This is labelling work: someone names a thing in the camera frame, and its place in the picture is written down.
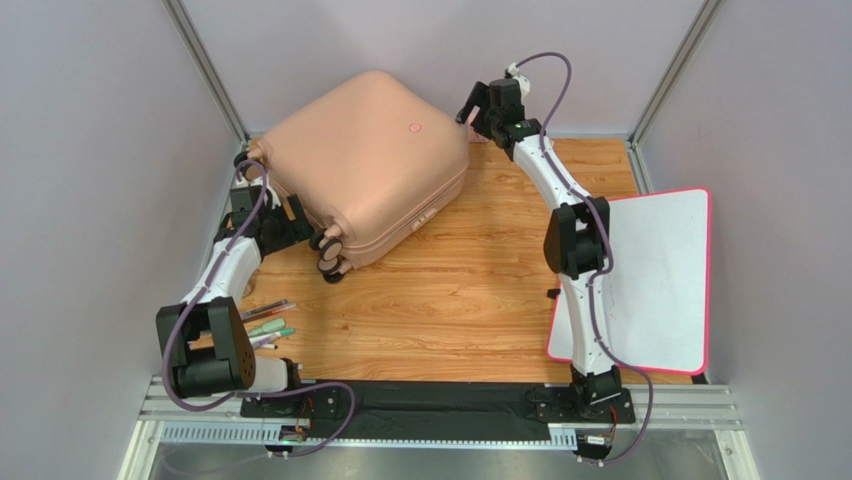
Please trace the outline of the pink suitcase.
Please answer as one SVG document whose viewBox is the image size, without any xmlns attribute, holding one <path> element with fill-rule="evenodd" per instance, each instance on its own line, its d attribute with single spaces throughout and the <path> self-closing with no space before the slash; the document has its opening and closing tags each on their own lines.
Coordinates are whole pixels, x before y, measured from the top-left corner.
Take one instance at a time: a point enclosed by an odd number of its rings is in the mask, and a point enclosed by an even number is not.
<svg viewBox="0 0 852 480">
<path fill-rule="evenodd" d="M 468 130 L 390 74 L 354 76 L 248 150 L 280 196 L 299 198 L 328 283 L 370 265 L 462 190 Z"/>
</svg>

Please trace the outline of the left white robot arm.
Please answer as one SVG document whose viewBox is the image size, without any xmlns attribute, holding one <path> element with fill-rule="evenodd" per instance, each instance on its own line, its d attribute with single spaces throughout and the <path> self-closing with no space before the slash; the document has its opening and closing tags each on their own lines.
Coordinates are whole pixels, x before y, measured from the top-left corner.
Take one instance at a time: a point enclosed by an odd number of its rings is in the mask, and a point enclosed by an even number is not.
<svg viewBox="0 0 852 480">
<path fill-rule="evenodd" d="M 237 305 L 264 257 L 309 239 L 313 226 L 296 195 L 278 198 L 255 185 L 232 189 L 230 200 L 198 283 L 156 315 L 165 378 L 176 399 L 273 393 L 296 384 L 291 361 L 256 356 Z"/>
</svg>

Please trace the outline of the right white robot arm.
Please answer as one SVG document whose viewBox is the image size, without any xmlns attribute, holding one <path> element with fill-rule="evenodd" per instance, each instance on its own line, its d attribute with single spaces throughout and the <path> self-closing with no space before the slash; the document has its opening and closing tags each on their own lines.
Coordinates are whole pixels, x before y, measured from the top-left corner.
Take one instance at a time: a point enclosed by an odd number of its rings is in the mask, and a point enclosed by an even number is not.
<svg viewBox="0 0 852 480">
<path fill-rule="evenodd" d="M 522 93 L 517 78 L 477 82 L 456 120 L 502 149 L 533 181 L 550 211 L 543 253 L 560 281 L 554 318 L 570 323 L 571 411 L 587 422 L 634 421 L 630 393 L 603 343 L 607 330 L 597 279 L 611 258 L 609 203 L 590 196 L 569 174 L 541 124 L 526 116 Z"/>
</svg>

